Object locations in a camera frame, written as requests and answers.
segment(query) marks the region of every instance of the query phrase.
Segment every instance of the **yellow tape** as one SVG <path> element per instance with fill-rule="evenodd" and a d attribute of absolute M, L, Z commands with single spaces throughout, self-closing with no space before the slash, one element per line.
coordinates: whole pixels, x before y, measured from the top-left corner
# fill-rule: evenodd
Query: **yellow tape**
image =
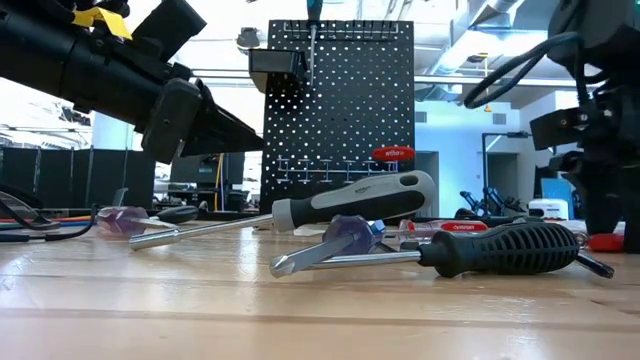
<path fill-rule="evenodd" d="M 74 11 L 75 19 L 73 23 L 83 27 L 93 26 L 95 21 L 103 21 L 107 24 L 111 34 L 125 39 L 131 40 L 131 33 L 127 29 L 127 25 L 124 23 L 124 19 L 119 14 L 105 10 L 99 7 L 94 7 L 84 11 Z"/>

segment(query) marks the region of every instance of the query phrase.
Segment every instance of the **desk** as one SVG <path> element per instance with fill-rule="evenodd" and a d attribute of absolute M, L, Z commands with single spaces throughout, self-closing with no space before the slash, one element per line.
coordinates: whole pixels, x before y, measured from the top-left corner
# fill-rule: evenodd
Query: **desk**
<path fill-rule="evenodd" d="M 413 264 L 274 279 L 317 242 L 251 229 L 132 253 L 94 235 L 0 251 L 0 349 L 14 359 L 640 358 L 640 257 L 533 277 Z"/>

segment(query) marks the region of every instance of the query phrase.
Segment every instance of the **white pillar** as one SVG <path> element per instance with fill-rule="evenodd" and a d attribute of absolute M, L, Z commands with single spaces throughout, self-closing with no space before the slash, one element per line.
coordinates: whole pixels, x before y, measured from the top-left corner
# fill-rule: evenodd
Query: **white pillar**
<path fill-rule="evenodd" d="M 91 144 L 96 149 L 124 150 L 133 147 L 133 125 L 96 112 L 91 128 Z"/>

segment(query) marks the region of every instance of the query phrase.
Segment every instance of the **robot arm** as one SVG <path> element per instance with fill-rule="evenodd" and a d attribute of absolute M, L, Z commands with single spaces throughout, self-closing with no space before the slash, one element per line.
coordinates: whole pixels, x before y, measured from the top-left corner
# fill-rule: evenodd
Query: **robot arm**
<path fill-rule="evenodd" d="M 170 163 L 176 154 L 261 150 L 263 141 L 217 106 L 189 68 L 167 61 L 205 21 L 185 0 L 164 0 L 132 40 L 74 25 L 93 0 L 0 0 L 0 76 L 135 125 L 142 147 Z M 98 6 L 128 15 L 126 0 Z"/>
<path fill-rule="evenodd" d="M 581 152 L 552 159 L 549 167 L 580 193 L 590 234 L 611 233 L 626 219 L 625 250 L 640 253 L 640 6 L 636 0 L 560 0 L 549 24 L 549 38 L 496 69 L 464 100 L 475 108 L 513 88 L 547 55 L 576 80 L 579 106 L 531 121 L 536 150 L 577 143 Z M 476 97 L 523 65 L 498 90 Z M 601 70 L 585 76 L 584 65 Z M 587 83 L 604 82 L 593 94 Z"/>

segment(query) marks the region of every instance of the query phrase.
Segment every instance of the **black and gray screwdriver handle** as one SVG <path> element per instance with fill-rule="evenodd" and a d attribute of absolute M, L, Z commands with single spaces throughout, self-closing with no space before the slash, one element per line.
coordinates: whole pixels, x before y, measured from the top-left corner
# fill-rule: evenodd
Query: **black and gray screwdriver handle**
<path fill-rule="evenodd" d="M 423 171 L 378 175 L 306 199 L 276 200 L 274 227 L 289 231 L 305 224 L 331 221 L 336 215 L 360 215 L 366 220 L 408 215 L 431 204 L 435 184 Z"/>

